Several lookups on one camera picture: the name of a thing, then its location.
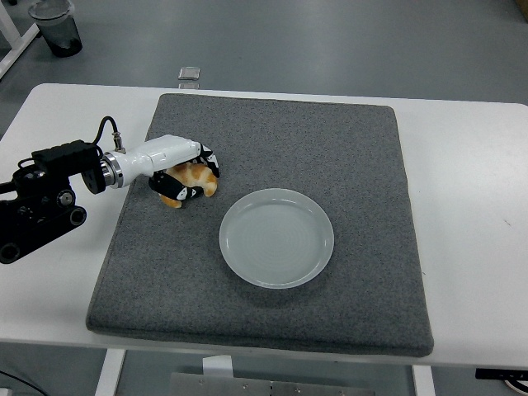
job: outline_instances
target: concrete floor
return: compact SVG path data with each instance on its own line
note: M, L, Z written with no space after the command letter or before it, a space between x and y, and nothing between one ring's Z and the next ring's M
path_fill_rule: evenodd
M50 396L92 396L105 353L92 348L0 343L0 370L23 378ZM171 373L201 374L202 358L206 356L128 351L116 394L167 396ZM408 366L233 356L233 373L240 378L373 389L376 396L415 395ZM501 381L475 379L470 368L433 367L432 373L436 396L516 394ZM1 375L0 387L12 389L14 396L39 394Z
M21 32L31 25L31 3L4 2ZM528 105L528 23L514 0L74 3L83 50L59 59L43 39L33 41L0 81L0 136L41 83L177 87L182 66L201 68L202 89ZM7 51L0 41L0 55ZM150 357L153 365L166 359ZM93 394L103 358L101 350L0 344L0 370L53 395ZM127 359L125 380L147 381L137 373L148 372L149 357ZM258 365L262 375L275 374L274 361ZM433 375L439 396L514 394L477 381L472 369L434 368ZM120 394L141 394L135 389L120 384ZM154 385L150 394L163 389Z

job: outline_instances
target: gray cushion pad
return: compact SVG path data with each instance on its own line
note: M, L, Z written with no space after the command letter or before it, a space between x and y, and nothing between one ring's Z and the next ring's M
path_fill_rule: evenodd
M165 206L131 185L87 313L94 332L150 340L349 354L425 356L433 347L394 111L169 94L147 139L214 150L219 189ZM235 275L219 248L224 214L264 188L326 211L332 258L312 281L268 290Z

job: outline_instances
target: ceramic plate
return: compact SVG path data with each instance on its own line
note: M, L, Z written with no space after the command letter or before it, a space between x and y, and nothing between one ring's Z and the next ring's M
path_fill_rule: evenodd
M238 200L220 226L220 249L242 279L269 289L302 285L327 265L330 219L299 192L271 188Z

